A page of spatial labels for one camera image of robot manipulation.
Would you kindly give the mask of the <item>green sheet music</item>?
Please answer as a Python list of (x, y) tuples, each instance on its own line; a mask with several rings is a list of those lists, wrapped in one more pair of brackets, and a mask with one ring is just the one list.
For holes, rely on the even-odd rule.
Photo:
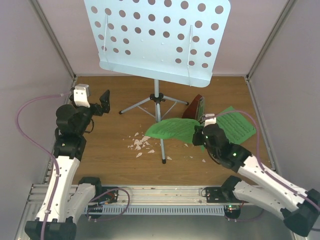
[(256, 128), (241, 113), (233, 112), (216, 119), (230, 143), (241, 145), (257, 133)]
[(155, 139), (176, 139), (191, 144), (195, 126), (200, 126), (195, 119), (168, 118), (150, 126), (144, 135)]

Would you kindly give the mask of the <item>clear metronome cover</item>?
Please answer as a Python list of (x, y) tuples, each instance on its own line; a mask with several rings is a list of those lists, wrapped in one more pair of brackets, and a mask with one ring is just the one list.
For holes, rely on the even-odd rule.
[(201, 97), (198, 101), (196, 119), (199, 121), (205, 114), (205, 98)]

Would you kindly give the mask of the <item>wooden metronome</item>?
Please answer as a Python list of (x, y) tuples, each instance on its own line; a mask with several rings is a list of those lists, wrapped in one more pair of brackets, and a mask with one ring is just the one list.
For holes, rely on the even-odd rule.
[(182, 118), (183, 119), (194, 119), (197, 120), (197, 108), (198, 108), (198, 102), (201, 97), (204, 97), (200, 94), (198, 94), (193, 101), (188, 105), (187, 109), (184, 111)]

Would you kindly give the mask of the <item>light blue music stand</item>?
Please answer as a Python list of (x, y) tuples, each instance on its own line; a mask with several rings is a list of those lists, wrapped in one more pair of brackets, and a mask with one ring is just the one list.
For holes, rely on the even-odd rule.
[(155, 118), (162, 118), (159, 82), (210, 84), (231, 11), (228, 0), (87, 0), (84, 3), (106, 71), (154, 80)]

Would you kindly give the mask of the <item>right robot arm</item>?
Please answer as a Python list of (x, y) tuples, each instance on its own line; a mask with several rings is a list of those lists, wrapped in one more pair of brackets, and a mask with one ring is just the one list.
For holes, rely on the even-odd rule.
[(236, 199), (254, 204), (281, 219), (295, 234), (307, 237), (320, 216), (320, 193), (306, 190), (284, 179), (258, 161), (241, 145), (229, 142), (216, 124), (195, 126), (192, 143), (203, 146), (219, 165), (259, 185), (230, 176), (221, 186), (221, 196), (228, 203)]

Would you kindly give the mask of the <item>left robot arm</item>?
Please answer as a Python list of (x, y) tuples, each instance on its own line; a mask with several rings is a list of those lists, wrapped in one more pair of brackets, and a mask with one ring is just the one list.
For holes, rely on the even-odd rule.
[(90, 201), (103, 197), (98, 177), (83, 177), (73, 195), (70, 189), (86, 147), (84, 134), (94, 116), (110, 111), (110, 91), (99, 103), (89, 103), (87, 85), (76, 86), (71, 103), (56, 110), (53, 169), (42, 206), (34, 220), (27, 221), (24, 231), (31, 240), (73, 240), (77, 222)]

